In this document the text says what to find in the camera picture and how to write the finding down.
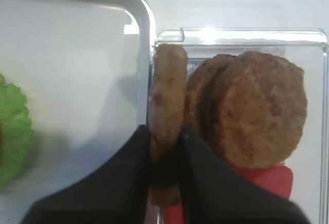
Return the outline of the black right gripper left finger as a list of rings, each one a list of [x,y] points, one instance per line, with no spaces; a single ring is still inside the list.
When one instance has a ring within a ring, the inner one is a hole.
[[[22,223],[144,223],[149,147],[149,129],[140,125],[93,173],[34,203]]]

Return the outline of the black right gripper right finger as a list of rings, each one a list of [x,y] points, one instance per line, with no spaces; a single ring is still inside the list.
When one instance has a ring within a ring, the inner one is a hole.
[[[192,127],[181,129],[177,146],[187,223],[309,223],[297,204],[231,169]]]

